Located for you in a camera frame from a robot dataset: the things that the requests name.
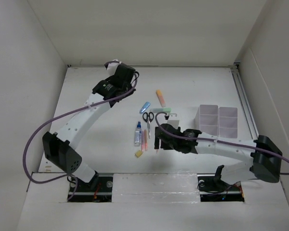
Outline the orange barrel pen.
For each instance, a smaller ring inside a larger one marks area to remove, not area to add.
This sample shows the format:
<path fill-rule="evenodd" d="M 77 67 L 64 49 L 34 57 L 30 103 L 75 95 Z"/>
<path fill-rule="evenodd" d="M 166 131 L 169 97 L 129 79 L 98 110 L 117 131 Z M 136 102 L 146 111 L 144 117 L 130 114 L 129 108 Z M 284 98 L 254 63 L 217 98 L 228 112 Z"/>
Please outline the orange barrel pen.
<path fill-rule="evenodd" d="M 144 130 L 144 150 L 147 151 L 148 150 L 148 134 L 147 134 L 147 130 Z"/>

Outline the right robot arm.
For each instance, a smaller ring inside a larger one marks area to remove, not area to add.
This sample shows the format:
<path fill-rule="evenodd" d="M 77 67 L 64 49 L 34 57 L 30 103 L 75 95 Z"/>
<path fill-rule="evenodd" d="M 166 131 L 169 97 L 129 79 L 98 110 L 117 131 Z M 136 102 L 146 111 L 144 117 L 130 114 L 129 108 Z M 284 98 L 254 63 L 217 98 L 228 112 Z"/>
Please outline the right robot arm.
<path fill-rule="evenodd" d="M 281 151 L 266 136 L 240 141 L 220 138 L 196 129 L 174 128 L 170 124 L 155 127 L 155 149 L 175 150 L 183 154 L 212 154 L 235 159 L 233 165 L 217 167 L 213 184 L 223 190 L 231 184 L 252 179 L 278 183 Z"/>

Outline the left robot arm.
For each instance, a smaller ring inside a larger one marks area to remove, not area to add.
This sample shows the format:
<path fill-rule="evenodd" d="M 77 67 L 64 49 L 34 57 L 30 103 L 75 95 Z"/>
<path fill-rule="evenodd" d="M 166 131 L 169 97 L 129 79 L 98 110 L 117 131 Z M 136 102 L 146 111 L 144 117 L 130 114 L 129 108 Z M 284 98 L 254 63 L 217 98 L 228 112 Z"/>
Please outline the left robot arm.
<path fill-rule="evenodd" d="M 46 132 L 42 137 L 46 159 L 66 174 L 79 179 L 82 187 L 88 191 L 97 187 L 99 174 L 84 162 L 76 148 L 101 115 L 115 103 L 133 94 L 135 88 L 131 85 L 132 79 L 139 75 L 133 67 L 117 61 L 105 67 L 109 77 L 92 89 L 85 109 L 72 116 L 54 134 Z"/>

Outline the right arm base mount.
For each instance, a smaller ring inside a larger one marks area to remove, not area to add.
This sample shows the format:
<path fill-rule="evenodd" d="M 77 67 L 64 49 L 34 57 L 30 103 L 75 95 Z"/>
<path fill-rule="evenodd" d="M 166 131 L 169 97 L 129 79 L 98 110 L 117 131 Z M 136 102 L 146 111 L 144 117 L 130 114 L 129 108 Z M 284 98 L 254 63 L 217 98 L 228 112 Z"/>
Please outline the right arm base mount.
<path fill-rule="evenodd" d="M 197 189 L 201 202 L 245 202 L 239 182 L 228 184 L 221 180 L 224 165 L 218 166 L 215 174 L 199 174 Z"/>

